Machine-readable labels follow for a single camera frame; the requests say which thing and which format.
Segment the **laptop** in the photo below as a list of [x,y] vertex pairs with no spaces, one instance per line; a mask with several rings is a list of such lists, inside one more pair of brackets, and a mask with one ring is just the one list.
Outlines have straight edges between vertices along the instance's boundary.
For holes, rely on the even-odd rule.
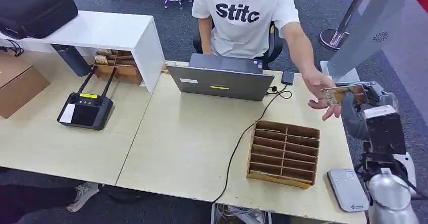
[[223,57],[212,54],[193,53],[190,67],[218,69],[243,73],[263,74],[262,60]]
[[[212,59],[212,55],[203,56],[208,56],[207,58],[210,58],[208,60]],[[167,65],[167,68],[181,92],[255,101],[263,100],[274,79],[273,75],[197,68],[191,65],[188,67]]]

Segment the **white device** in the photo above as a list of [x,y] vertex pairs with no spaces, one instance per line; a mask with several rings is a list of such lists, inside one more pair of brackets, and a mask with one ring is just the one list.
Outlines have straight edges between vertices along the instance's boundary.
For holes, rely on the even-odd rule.
[[368,210],[367,196],[354,170],[330,170],[327,176],[342,210],[346,212]]

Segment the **yellow sticker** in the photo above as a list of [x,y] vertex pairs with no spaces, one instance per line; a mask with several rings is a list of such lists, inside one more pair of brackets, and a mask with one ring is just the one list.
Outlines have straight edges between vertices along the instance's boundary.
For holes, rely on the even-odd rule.
[[98,97],[98,95],[94,95],[94,94],[80,94],[80,96],[86,97],[86,98],[94,98],[94,99]]
[[226,89],[226,90],[229,89],[228,87],[218,87],[218,86],[210,86],[210,88],[212,88],[212,89]]

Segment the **cardboard sorting box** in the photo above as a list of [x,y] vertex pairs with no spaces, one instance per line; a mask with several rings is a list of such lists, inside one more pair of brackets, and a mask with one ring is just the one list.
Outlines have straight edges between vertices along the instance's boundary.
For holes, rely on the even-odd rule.
[[319,130],[278,122],[256,122],[247,178],[307,189],[315,184]]
[[129,51],[98,49],[95,56],[95,75],[108,78],[116,68],[115,77],[140,84],[142,77],[136,66],[135,60]]
[[49,84],[33,66],[0,53],[0,116],[9,118]]

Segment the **man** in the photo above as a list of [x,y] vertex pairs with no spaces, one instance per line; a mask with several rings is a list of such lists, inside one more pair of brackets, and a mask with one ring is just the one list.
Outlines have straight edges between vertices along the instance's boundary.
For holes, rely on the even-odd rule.
[[98,192],[98,184],[91,182],[76,188],[3,185],[0,186],[0,223],[14,224],[27,213],[53,207],[66,207],[69,212],[77,212]]
[[[267,51],[269,25],[274,21],[288,43],[291,60],[317,98],[308,105],[328,107],[321,90],[336,85],[314,66],[312,45],[300,26],[294,0],[194,0],[192,15],[198,18],[204,54],[250,59]],[[333,114],[339,117],[339,106],[330,106],[323,120]]]

